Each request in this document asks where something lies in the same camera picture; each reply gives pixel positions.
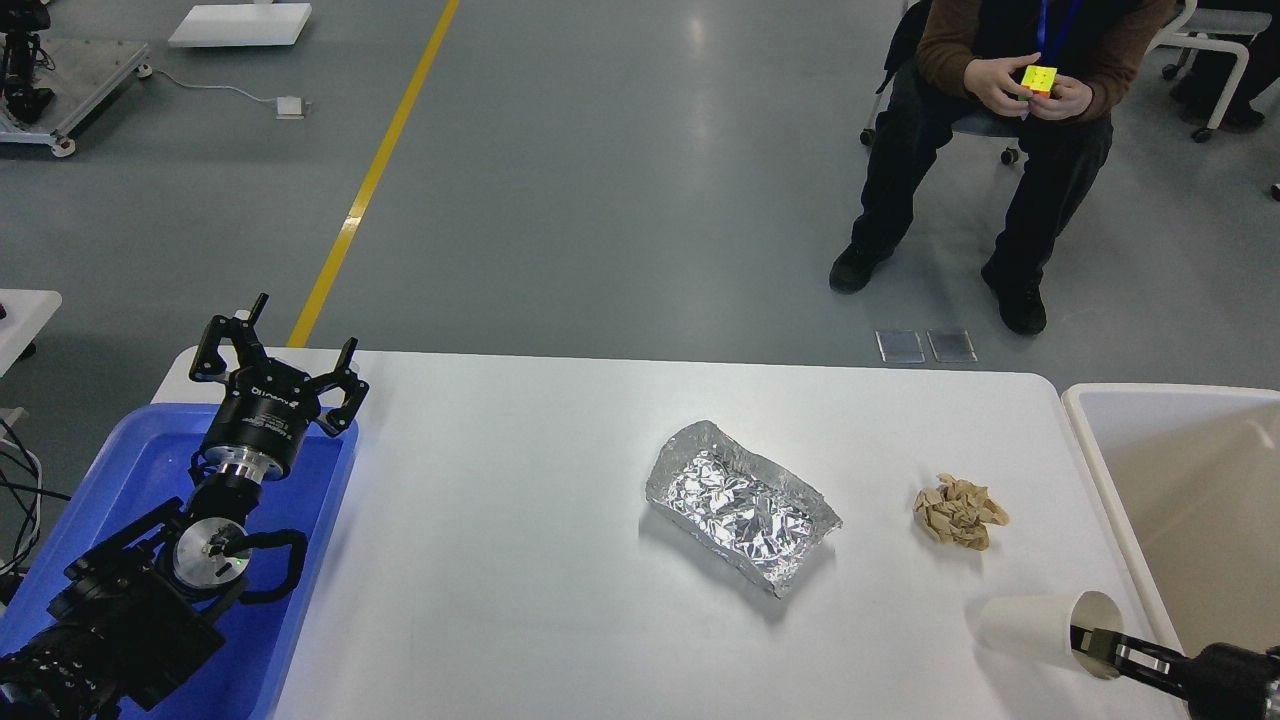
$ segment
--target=white paper cup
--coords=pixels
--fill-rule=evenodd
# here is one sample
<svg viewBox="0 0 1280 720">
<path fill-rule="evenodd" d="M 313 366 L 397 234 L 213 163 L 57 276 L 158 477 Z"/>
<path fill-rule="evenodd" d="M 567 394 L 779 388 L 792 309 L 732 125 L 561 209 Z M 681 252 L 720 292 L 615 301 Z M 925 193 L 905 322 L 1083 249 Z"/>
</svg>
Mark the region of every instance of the white paper cup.
<svg viewBox="0 0 1280 720">
<path fill-rule="evenodd" d="M 1107 664 L 1071 650 L 1071 625 L 1124 632 L 1115 601 L 1101 592 L 1087 591 L 987 601 L 978 618 L 978 639 L 991 650 L 1080 670 L 1094 678 L 1119 676 L 1120 673 Z"/>
</svg>

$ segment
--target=chair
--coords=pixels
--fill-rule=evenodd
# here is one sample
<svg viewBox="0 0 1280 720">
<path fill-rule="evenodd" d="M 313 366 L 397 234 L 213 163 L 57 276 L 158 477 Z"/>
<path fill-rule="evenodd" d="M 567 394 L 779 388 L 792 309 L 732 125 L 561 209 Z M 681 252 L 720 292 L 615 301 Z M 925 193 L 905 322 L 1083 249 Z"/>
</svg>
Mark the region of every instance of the chair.
<svg viewBox="0 0 1280 720">
<path fill-rule="evenodd" d="M 1231 40 L 1219 40 L 1215 35 L 1244 35 L 1256 36 L 1267 29 L 1271 24 L 1271 15 L 1267 13 L 1254 13 L 1251 10 L 1215 10 L 1201 9 L 1198 0 L 1185 0 L 1178 14 L 1166 24 L 1155 40 L 1151 49 L 1157 45 L 1181 47 L 1183 53 L 1176 63 L 1165 65 L 1161 76 L 1165 79 L 1174 79 L 1187 64 L 1192 50 L 1208 50 L 1211 53 L 1230 53 L 1235 55 L 1235 65 L 1226 78 L 1222 95 L 1219 96 L 1213 113 L 1208 118 L 1208 124 L 1192 133 L 1196 142 L 1208 142 L 1213 137 L 1226 115 L 1226 108 L 1231 104 L 1235 88 L 1240 85 L 1240 77 L 1249 63 L 1249 49 Z"/>
<path fill-rule="evenodd" d="M 906 14 L 908 8 L 914 5 L 918 0 L 902 0 L 902 14 Z M 890 88 L 888 78 L 886 83 L 876 92 L 876 101 L 872 104 L 872 111 L 867 117 L 867 124 L 863 127 L 863 132 L 859 133 L 858 140 L 867 147 L 870 147 L 876 142 L 876 115 L 879 114 L 881 105 L 884 101 L 884 92 Z M 977 135 L 982 137 L 1001 137 L 1011 138 L 1018 137 L 1018 133 L 995 113 L 987 110 L 986 108 L 975 110 L 955 123 L 951 124 L 954 132 L 960 132 L 965 135 Z M 1021 151 L 1018 150 L 1016 145 L 1009 145 L 1000 152 L 1000 161 L 1005 165 L 1012 165 L 1021 159 Z"/>
</svg>

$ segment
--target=lanyard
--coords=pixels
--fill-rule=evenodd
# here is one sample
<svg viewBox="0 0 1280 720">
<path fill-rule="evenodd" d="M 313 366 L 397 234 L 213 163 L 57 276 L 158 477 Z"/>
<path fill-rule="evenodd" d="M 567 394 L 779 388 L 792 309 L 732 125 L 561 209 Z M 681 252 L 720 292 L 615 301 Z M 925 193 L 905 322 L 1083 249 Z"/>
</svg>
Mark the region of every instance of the lanyard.
<svg viewBox="0 0 1280 720">
<path fill-rule="evenodd" d="M 1036 41 L 1039 44 L 1041 59 L 1039 64 L 1052 65 L 1053 59 L 1057 58 L 1057 51 L 1062 49 L 1062 42 L 1066 41 L 1066 32 L 1071 29 L 1071 20 L 1075 19 L 1075 13 L 1079 12 L 1083 0 L 1071 0 L 1071 6 L 1066 10 L 1066 18 L 1062 20 L 1062 26 L 1057 28 L 1057 37 L 1053 38 L 1053 45 L 1047 45 L 1048 40 L 1048 0 L 1041 0 L 1041 24 L 1036 32 Z"/>
</svg>

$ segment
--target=power outlet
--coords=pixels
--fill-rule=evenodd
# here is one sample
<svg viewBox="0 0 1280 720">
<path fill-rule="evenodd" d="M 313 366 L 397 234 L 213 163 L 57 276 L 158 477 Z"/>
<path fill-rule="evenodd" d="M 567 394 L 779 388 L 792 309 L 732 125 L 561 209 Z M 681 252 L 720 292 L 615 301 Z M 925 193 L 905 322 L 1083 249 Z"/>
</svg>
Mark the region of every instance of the power outlet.
<svg viewBox="0 0 1280 720">
<path fill-rule="evenodd" d="M 301 120 L 303 114 L 303 104 L 301 97 L 276 97 L 275 99 L 275 119 L 278 120 Z"/>
</svg>

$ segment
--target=wheel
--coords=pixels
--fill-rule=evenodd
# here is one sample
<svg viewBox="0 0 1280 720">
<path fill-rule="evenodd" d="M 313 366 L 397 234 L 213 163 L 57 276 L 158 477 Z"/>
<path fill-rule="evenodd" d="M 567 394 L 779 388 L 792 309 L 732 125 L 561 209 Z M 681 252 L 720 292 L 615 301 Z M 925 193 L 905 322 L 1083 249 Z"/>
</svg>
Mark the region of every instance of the wheel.
<svg viewBox="0 0 1280 720">
<path fill-rule="evenodd" d="M 50 146 L 49 150 L 54 154 L 54 158 L 70 158 L 72 154 L 76 152 L 76 141 L 69 137 L 63 137 Z"/>
</svg>

